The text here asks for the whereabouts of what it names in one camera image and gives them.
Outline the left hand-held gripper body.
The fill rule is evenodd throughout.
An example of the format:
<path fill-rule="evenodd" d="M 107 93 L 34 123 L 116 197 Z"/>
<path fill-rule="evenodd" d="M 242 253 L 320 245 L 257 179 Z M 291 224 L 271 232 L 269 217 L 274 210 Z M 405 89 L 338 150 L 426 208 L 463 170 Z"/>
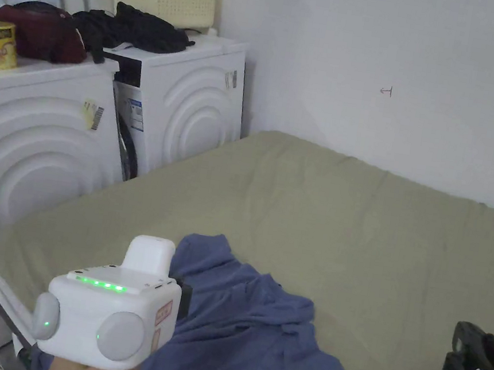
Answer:
<path fill-rule="evenodd" d="M 175 244 L 140 235 L 121 264 L 73 270 L 39 295 L 32 335 L 49 355 L 102 370 L 129 370 L 163 347 L 189 313 L 192 289 L 170 277 Z"/>

